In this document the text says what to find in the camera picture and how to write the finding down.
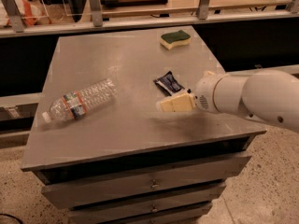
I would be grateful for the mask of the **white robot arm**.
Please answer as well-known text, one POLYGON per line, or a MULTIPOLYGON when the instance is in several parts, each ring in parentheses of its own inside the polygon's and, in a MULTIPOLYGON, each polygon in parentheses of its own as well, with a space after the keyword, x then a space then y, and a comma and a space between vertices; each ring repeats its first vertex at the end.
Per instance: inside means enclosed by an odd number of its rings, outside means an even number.
POLYGON ((299 79, 278 70, 261 69, 251 76, 206 71, 192 91, 176 92, 157 103, 162 112, 195 108, 299 132, 299 79))

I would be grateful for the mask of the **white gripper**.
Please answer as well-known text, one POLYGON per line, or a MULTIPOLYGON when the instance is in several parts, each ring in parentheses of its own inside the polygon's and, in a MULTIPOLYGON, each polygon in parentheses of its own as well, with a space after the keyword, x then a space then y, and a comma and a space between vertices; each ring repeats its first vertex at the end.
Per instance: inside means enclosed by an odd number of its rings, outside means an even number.
POLYGON ((194 94, 187 91, 163 98, 156 103, 156 108, 162 112, 189 112, 197 107, 203 112, 218 114, 214 102, 214 92, 225 74, 215 74, 205 71, 204 76, 196 83, 194 94))

